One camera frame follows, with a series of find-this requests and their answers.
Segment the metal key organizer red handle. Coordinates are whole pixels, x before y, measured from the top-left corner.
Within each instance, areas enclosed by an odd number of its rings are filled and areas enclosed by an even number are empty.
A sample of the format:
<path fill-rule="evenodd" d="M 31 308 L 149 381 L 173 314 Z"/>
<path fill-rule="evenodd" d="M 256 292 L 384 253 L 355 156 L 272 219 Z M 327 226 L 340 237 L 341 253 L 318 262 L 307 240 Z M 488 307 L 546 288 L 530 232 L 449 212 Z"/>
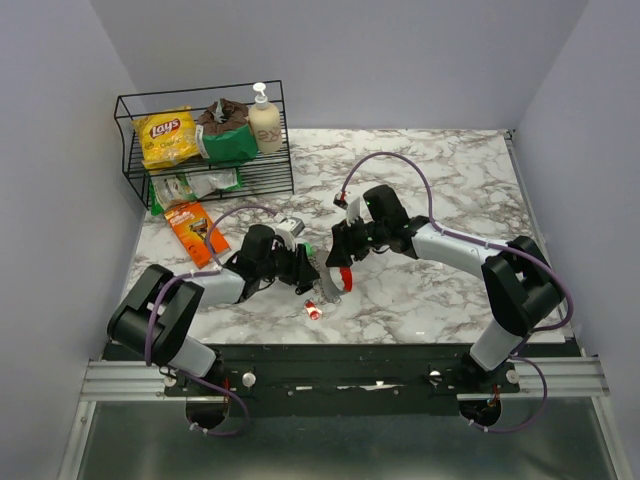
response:
<path fill-rule="evenodd" d="M 304 252 L 306 262 L 317 274 L 310 283 L 309 293 L 322 303 L 339 304 L 348 291 L 340 269 L 326 265 L 328 257 L 329 251 L 324 248 Z"/>

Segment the key red tag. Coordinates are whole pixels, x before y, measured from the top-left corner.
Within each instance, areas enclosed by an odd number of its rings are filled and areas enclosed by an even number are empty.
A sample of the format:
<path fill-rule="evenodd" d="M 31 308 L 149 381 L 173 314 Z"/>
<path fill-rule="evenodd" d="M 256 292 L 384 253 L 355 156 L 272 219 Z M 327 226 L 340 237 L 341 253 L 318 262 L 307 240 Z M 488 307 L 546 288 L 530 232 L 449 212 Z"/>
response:
<path fill-rule="evenodd" d="M 319 320 L 323 315 L 322 310 L 312 300 L 306 300 L 304 302 L 304 308 L 309 318 L 313 321 Z"/>

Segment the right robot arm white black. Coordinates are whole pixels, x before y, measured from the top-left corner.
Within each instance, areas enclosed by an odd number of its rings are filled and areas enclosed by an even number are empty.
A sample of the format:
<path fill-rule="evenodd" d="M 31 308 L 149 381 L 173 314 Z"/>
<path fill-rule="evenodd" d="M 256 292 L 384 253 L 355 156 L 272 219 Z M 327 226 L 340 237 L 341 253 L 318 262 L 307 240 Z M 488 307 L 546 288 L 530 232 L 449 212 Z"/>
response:
<path fill-rule="evenodd" d="M 346 270 L 383 247 L 415 260 L 439 262 L 484 282 L 493 319 L 464 355 L 460 379 L 480 392 L 496 380 L 496 369 L 539 330 L 540 322 L 569 300 L 561 280 L 536 242 L 483 240 L 446 229 L 430 215 L 411 217 L 396 192 L 379 185 L 363 198 L 334 198 L 345 217 L 331 229 L 326 266 Z"/>

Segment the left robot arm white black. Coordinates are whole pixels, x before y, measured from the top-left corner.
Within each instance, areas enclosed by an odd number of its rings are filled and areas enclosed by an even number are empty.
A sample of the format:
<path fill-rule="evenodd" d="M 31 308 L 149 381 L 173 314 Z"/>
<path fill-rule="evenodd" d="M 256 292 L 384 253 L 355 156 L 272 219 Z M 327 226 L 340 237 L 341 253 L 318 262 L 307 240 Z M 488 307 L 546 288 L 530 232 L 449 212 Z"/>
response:
<path fill-rule="evenodd" d="M 239 251 L 216 270 L 176 275 L 149 266 L 112 315 L 109 339 L 149 364 L 188 372 L 187 382 L 197 393 L 214 393 L 222 380 L 218 354 L 188 335 L 200 304 L 238 304 L 276 280 L 298 294 L 309 291 L 320 275 L 305 245 L 295 241 L 303 230 L 297 218 L 274 228 L 253 225 Z"/>

